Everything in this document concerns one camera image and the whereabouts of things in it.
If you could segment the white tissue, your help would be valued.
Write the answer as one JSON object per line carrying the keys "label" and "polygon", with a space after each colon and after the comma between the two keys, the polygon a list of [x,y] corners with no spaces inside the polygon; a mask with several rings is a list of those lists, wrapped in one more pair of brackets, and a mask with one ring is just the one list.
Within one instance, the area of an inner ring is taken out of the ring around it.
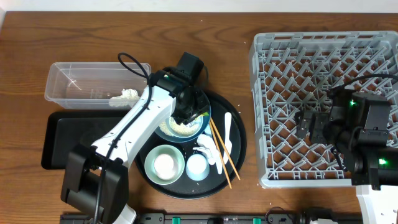
{"label": "white tissue", "polygon": [[135,103],[140,99],[138,92],[133,89],[123,89],[121,93],[122,95],[114,96],[109,99],[108,104],[111,107],[133,107]]}
{"label": "white tissue", "polygon": [[194,147],[194,151],[203,152],[207,158],[209,165],[221,165],[219,152],[216,149],[215,142],[212,137],[206,134],[200,134],[197,138],[197,147]]}

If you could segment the light blue cup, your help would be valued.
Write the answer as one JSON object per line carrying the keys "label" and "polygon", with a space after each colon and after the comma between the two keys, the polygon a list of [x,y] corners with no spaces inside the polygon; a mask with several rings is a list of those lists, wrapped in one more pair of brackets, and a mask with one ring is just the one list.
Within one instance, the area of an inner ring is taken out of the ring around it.
{"label": "light blue cup", "polygon": [[210,173],[210,165],[205,156],[193,154],[187,160],[185,171],[190,179],[201,181]]}

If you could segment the pink cup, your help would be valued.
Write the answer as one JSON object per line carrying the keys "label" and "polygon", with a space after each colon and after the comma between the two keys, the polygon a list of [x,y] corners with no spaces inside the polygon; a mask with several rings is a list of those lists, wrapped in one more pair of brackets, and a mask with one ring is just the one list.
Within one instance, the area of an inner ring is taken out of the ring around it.
{"label": "pink cup", "polygon": [[175,161],[169,154],[160,154],[154,161],[156,175],[162,180],[173,179],[175,171]]}

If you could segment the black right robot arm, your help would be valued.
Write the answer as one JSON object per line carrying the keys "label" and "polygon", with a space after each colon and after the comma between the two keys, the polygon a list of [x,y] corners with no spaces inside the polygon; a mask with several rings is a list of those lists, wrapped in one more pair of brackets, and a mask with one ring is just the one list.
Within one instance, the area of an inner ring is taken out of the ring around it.
{"label": "black right robot arm", "polygon": [[347,86],[329,90],[328,112],[296,112],[297,136],[343,155],[337,162],[351,174],[364,223],[397,223],[397,149],[387,145],[391,104]]}

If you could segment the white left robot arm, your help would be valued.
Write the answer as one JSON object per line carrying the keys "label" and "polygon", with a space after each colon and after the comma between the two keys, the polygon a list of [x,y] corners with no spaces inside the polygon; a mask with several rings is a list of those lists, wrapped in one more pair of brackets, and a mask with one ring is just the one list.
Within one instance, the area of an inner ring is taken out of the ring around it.
{"label": "white left robot arm", "polygon": [[61,199],[90,216],[93,223],[134,223],[129,200],[129,168],[142,146],[165,120],[188,124],[210,109],[195,82],[204,63],[185,52],[174,67],[142,72],[147,86],[138,102],[90,147],[69,153]]}

